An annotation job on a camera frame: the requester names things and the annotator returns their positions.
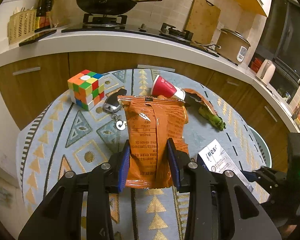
wooden cutting board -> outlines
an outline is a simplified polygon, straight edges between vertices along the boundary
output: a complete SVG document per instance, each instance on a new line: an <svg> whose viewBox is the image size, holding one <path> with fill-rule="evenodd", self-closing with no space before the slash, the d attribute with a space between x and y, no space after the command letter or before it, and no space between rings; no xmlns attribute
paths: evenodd
<svg viewBox="0 0 300 240"><path fill-rule="evenodd" d="M193 33L192 41L210 44L221 10L207 0L193 0L185 30Z"/></svg>

patterned tablecloth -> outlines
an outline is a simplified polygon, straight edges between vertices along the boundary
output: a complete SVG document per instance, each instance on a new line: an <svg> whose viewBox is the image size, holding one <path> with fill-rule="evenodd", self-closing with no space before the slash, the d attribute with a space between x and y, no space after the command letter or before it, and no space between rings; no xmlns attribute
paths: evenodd
<svg viewBox="0 0 300 240"><path fill-rule="evenodd" d="M157 74L181 88L192 88L209 100L226 123L217 131L197 111L188 108L189 123L184 126L190 157L214 139L239 169L251 171L264 165L256 141L246 122L222 98L203 85L184 76L158 70L134 69L106 73L105 94L120 88L127 95L149 95ZM87 112L69 98L69 91L59 96L18 137L17 169L23 198L31 214L59 178L69 170L77 174L91 171L122 149L128 139L127 129L119 131L114 120L102 111L104 100ZM125 120L124 110L120 110ZM267 193L256 183L253 195L260 202ZM85 239L87 194L82 205L82 239ZM174 187L163 189L125 188L120 195L110 195L115 239L183 239L189 194L179 194Z"/></svg>

white countertop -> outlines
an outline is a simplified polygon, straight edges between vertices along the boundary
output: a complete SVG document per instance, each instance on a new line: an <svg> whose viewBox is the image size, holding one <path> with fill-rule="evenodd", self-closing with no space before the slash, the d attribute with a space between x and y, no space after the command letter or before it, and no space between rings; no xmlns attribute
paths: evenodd
<svg viewBox="0 0 300 240"><path fill-rule="evenodd" d="M279 101L275 99L246 65L236 66L223 57L214 57L203 51L157 37L110 31L61 33L63 28L65 27L58 28L55 34L47 38L22 47L19 47L18 43L9 46L7 39L1 41L0 67L26 58L76 51L128 52L171 58L219 71L251 84L277 112L290 132L300 132L284 109L287 107L290 110L289 105L269 86Z"/></svg>

rice cooker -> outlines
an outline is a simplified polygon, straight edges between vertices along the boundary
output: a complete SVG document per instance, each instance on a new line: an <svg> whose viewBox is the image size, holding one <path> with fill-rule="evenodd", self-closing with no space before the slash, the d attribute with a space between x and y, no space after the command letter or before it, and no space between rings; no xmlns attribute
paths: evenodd
<svg viewBox="0 0 300 240"><path fill-rule="evenodd" d="M216 52L238 65L241 64L251 46L239 32L229 29L221 29L217 45Z"/></svg>

screw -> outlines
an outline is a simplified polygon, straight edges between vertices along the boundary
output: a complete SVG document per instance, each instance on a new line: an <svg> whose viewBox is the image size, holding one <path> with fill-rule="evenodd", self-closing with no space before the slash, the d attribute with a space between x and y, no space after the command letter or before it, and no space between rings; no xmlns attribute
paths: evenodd
<svg viewBox="0 0 300 240"><path fill-rule="evenodd" d="M67 171L65 174L66 178L72 178L74 176L74 172L73 171Z"/></svg>
<svg viewBox="0 0 300 240"><path fill-rule="evenodd" d="M101 168L103 170L108 170L111 167L111 165L109 163L102 163Z"/></svg>
<svg viewBox="0 0 300 240"><path fill-rule="evenodd" d="M227 176L227 177L233 177L233 172L232 171L225 171L225 175Z"/></svg>
<svg viewBox="0 0 300 240"><path fill-rule="evenodd" d="M188 163L188 167L191 169L196 169L198 167L198 165L195 162L190 162L190 163Z"/></svg>

